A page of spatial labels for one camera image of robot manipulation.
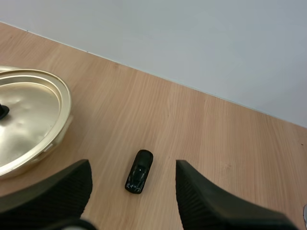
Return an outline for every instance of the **toy car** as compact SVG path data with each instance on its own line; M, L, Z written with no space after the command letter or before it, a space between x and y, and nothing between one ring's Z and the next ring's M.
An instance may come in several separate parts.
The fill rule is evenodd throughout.
M125 189L131 193L139 194L143 191L154 156L147 150L140 150L135 157Z

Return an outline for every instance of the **wooden table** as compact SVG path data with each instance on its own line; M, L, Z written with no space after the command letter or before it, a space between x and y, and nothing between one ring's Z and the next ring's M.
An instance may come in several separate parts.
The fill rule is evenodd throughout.
M62 145L0 195L89 159L83 217L100 230L178 230L175 160L304 228L307 130L188 87L0 24L0 65L50 71L69 85L74 120ZM154 155L144 191L124 183L138 150Z

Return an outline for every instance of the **black rubber object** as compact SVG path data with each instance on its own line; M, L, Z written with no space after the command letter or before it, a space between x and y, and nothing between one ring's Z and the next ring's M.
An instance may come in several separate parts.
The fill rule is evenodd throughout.
M284 214L230 194L186 161L176 161L176 197L184 230L297 230Z
M35 230L78 219L92 187L89 161L78 161L35 185L0 197L0 229Z
M9 113L9 111L10 109L7 106L0 104L0 120L4 118Z

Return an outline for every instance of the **lid knob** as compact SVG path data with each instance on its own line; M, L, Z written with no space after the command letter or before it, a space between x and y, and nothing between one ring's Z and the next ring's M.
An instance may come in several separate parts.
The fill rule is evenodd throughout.
M0 104L0 120L4 118L9 113L9 111L10 109L7 106Z

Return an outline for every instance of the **gold lid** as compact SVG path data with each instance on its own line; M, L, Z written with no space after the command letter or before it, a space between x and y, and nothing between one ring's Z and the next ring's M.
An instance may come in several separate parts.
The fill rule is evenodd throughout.
M0 67L0 176L47 151L69 118L71 94L59 77L35 69Z

